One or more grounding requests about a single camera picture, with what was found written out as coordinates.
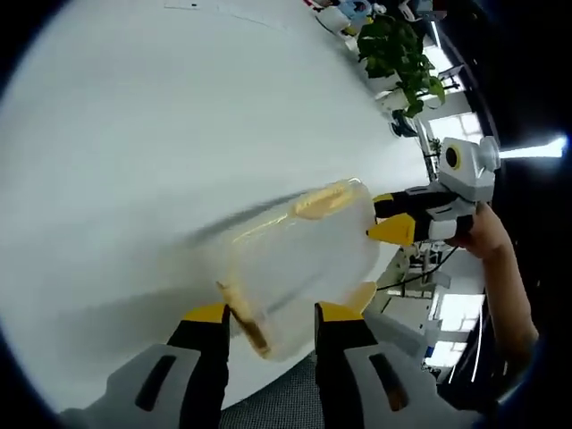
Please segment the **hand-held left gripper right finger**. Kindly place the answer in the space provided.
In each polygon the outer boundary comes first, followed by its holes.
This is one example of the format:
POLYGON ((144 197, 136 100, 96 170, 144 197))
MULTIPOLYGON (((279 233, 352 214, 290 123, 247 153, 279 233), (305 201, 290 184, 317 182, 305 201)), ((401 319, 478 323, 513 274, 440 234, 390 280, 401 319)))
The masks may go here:
POLYGON ((359 312, 315 304, 315 377, 327 428, 439 428, 434 378, 375 338, 359 312))

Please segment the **person's right hand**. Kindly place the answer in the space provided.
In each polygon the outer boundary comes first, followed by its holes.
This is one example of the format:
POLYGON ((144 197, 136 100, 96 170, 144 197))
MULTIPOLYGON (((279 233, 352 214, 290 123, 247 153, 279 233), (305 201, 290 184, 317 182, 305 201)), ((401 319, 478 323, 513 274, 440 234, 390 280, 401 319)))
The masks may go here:
POLYGON ((479 203, 473 214, 469 232, 446 240, 452 247, 461 247, 481 260, 489 260, 513 249, 501 219, 486 203, 479 203))

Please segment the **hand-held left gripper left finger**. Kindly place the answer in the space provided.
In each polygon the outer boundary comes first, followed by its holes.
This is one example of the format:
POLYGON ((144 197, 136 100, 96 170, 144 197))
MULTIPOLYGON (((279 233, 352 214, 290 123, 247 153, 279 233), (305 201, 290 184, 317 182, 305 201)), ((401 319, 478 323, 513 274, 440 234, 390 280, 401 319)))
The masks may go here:
POLYGON ((166 343, 114 371, 91 405, 69 408, 64 428, 217 428, 229 382, 230 308, 198 307, 166 343))

